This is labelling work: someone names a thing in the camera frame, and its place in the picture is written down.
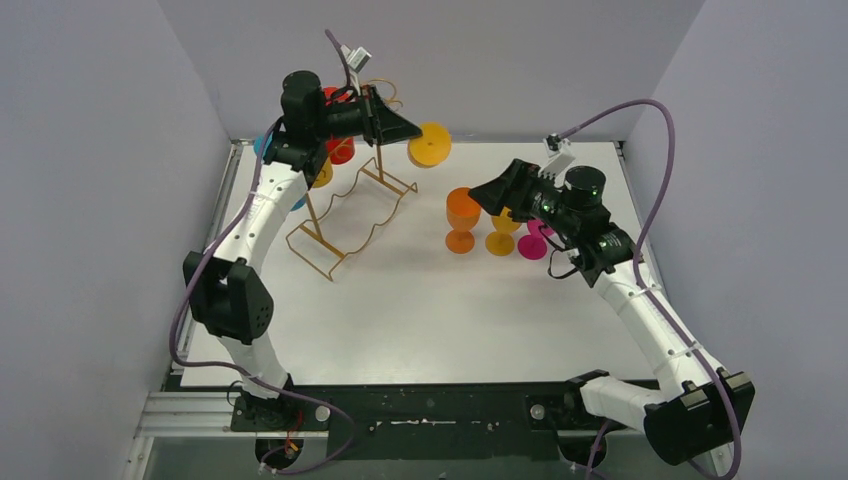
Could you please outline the orange wine glass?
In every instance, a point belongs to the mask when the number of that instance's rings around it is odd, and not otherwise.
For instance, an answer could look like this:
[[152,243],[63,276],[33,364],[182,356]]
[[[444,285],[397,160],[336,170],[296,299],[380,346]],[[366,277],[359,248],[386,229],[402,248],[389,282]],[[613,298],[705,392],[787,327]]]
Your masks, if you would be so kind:
[[451,230],[445,237],[445,245],[455,254],[469,253],[475,246],[472,230],[479,221],[481,207],[469,192],[469,187],[459,187],[446,198],[446,218]]

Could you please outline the red wine glass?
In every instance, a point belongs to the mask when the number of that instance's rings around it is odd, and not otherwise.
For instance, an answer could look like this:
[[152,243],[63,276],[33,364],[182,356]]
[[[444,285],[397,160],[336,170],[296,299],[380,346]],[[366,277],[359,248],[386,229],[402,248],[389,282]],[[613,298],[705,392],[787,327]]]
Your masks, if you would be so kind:
[[[351,97],[350,91],[336,94],[338,87],[327,86],[323,89],[327,104],[344,103]],[[326,142],[329,160],[333,165],[342,165],[353,159],[355,146],[352,137],[330,137]]]

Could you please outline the pink wine glass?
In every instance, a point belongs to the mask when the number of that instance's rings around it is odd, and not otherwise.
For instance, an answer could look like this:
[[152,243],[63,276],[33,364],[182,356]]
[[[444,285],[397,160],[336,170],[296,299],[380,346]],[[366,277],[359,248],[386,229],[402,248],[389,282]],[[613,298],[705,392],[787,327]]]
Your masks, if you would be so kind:
[[517,242],[519,254],[527,260],[540,260],[548,253],[550,236],[553,231],[540,220],[529,220],[528,233]]

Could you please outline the yellow wine glass row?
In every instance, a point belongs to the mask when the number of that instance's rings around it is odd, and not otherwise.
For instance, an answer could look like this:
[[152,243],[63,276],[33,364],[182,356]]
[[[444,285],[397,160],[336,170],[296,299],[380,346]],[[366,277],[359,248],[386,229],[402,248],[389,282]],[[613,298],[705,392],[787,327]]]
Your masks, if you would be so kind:
[[328,185],[333,179],[333,164],[329,158],[326,158],[322,168],[316,173],[312,183],[312,189],[319,189]]

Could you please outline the blue wine glass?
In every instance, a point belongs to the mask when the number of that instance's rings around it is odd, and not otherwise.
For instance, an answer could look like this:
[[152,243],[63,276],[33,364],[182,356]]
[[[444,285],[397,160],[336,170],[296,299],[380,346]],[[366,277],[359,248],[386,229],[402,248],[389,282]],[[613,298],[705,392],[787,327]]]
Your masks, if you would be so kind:
[[[253,144],[253,151],[257,157],[262,156],[267,150],[269,141],[264,137],[264,135],[259,135],[255,138]],[[291,208],[291,211],[297,211],[304,207],[306,204],[306,197],[302,197],[299,199]]]

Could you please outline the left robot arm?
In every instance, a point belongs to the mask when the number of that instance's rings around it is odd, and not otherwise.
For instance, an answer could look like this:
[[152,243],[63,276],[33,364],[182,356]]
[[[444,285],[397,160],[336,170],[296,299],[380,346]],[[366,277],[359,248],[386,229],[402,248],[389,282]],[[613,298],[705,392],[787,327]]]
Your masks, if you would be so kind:
[[260,142],[245,202],[204,252],[191,252],[183,262],[181,307],[229,353],[220,365],[240,376],[237,416],[273,431],[294,424],[305,398],[294,392],[268,335],[275,304],[260,271],[271,243],[328,163],[330,140],[361,137],[382,146],[422,135],[374,86],[339,89],[329,98],[318,75],[307,70],[284,78],[280,104],[281,116]]

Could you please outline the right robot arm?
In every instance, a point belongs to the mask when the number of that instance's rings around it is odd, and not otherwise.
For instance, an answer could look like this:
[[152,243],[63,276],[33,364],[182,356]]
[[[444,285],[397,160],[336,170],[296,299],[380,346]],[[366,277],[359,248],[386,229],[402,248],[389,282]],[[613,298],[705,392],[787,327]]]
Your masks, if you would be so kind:
[[538,220],[552,229],[563,242],[562,252],[618,315],[653,371],[654,390],[600,370],[569,380],[565,419],[580,429],[603,418],[636,430],[669,465],[729,445],[726,475],[733,477],[741,464],[753,382],[712,357],[650,283],[638,247],[602,203],[605,184],[600,170],[576,166],[565,171],[558,186],[554,175],[515,159],[469,196],[489,214],[507,210],[515,221]]

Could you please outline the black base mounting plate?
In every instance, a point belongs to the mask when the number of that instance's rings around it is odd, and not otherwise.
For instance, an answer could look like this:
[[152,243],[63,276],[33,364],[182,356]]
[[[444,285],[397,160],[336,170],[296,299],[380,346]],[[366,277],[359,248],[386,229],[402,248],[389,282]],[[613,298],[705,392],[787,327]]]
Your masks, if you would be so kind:
[[240,394],[231,430],[262,455],[313,436],[343,460],[587,461],[603,421],[578,412],[563,382],[297,386],[281,412]]

